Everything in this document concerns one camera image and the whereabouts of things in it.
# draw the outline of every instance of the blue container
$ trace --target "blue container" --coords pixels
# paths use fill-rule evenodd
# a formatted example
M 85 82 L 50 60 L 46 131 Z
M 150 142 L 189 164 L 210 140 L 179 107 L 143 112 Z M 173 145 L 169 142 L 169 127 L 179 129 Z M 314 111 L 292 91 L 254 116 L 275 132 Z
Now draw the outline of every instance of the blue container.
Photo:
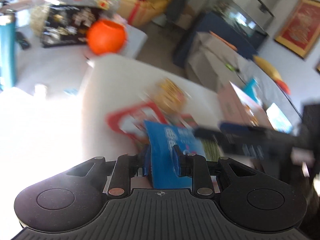
M 242 89 L 242 91 L 245 92 L 249 97 L 251 97 L 253 101 L 255 101 L 258 104 L 259 100 L 255 92 L 255 87 L 257 85 L 258 85 L 257 81 L 254 78 L 252 78 L 251 80 L 249 80 L 246 86 Z
M 0 88 L 11 88 L 16 83 L 15 62 L 16 18 L 12 10 L 0 12 Z

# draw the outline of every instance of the white tabletop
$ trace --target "white tabletop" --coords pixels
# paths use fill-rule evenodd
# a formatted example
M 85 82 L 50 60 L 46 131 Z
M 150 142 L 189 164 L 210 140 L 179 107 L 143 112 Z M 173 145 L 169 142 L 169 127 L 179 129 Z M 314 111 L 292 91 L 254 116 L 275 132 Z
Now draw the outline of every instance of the white tabletop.
M 88 82 L 82 88 L 82 149 L 84 159 L 136 153 L 132 141 L 113 132 L 104 122 L 106 113 L 145 99 L 144 91 L 168 77 L 190 95 L 184 109 L 199 125 L 217 128 L 222 119 L 217 94 L 189 80 L 142 62 L 108 55 L 94 62 Z
M 94 57 L 86 45 L 43 48 L 38 37 L 29 26 L 19 29 L 31 44 L 22 50 L 17 44 L 17 84 L 16 87 L 33 95 L 37 83 L 48 87 L 48 98 L 66 98 L 65 89 L 80 88 L 87 71 L 86 57 Z M 132 26 L 127 26 L 128 40 L 120 55 L 136 58 L 147 40 L 147 35 Z
M 38 101 L 18 88 L 0 94 L 1 240 L 10 240 L 21 230 L 13 202 L 24 188 L 95 156 L 110 161 L 136 152 L 129 138 L 108 128 L 104 116 L 138 103 L 143 91 L 161 78 L 170 78 L 190 94 L 185 112 L 199 124 L 217 127 L 222 117 L 216 93 L 184 78 L 119 55 L 93 63 L 78 97 Z M 41 71 L 36 59 L 35 64 Z M 54 75 L 46 78 L 55 79 Z M 132 187 L 149 184 L 139 177 L 132 180 Z

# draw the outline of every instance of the black remote control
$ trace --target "black remote control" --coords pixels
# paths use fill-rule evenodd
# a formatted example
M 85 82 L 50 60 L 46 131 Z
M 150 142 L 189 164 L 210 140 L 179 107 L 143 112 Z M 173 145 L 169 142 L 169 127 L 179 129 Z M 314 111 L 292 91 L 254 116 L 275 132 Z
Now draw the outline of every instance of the black remote control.
M 31 47 L 31 44 L 27 41 L 22 32 L 16 32 L 16 41 L 20 44 L 23 50 L 29 49 Z

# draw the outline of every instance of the red framed picture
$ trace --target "red framed picture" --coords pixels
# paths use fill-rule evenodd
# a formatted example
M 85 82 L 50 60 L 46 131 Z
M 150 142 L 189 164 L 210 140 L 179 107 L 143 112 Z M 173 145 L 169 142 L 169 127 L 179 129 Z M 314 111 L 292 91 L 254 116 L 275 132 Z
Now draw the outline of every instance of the red framed picture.
M 317 65 L 317 67 L 316 67 L 316 71 L 320 74 L 320 61 L 319 61 L 318 65 Z
M 320 2 L 299 0 L 275 41 L 305 59 L 320 35 Z

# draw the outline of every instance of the red and white snack package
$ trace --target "red and white snack package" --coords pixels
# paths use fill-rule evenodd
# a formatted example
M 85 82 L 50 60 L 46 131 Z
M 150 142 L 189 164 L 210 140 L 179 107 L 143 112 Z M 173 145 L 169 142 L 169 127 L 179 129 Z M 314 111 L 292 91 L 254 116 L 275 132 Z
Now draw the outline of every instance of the red and white snack package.
M 115 132 L 128 135 L 142 143 L 148 142 L 144 120 L 167 124 L 167 121 L 154 102 L 143 102 L 129 108 L 108 113 L 105 122 Z

